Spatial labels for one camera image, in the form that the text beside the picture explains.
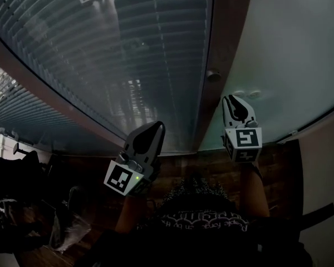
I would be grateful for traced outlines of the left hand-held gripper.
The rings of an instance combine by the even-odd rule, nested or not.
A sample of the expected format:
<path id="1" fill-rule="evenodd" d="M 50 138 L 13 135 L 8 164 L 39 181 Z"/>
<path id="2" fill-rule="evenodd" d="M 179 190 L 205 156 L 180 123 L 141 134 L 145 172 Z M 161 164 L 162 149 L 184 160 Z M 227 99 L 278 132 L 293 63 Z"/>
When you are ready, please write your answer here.
<path id="1" fill-rule="evenodd" d="M 161 152 L 164 137 L 165 125 L 161 121 L 149 122 L 133 130 L 126 139 L 125 153 L 121 152 L 110 162 L 104 184 L 123 196 L 146 195 L 157 178 L 154 162 Z M 136 155 L 143 155 L 143 162 L 129 157 Z"/>

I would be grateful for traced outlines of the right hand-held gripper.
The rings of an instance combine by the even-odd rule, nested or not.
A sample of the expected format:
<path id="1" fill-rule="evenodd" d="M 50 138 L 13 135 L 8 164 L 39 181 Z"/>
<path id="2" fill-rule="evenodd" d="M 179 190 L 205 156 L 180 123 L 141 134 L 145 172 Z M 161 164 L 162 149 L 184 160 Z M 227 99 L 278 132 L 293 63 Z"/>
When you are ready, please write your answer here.
<path id="1" fill-rule="evenodd" d="M 222 139 L 230 159 L 236 163 L 255 162 L 262 150 L 262 129 L 258 127 L 253 107 L 244 99 L 230 95 L 230 100 L 222 98 L 222 110 Z"/>

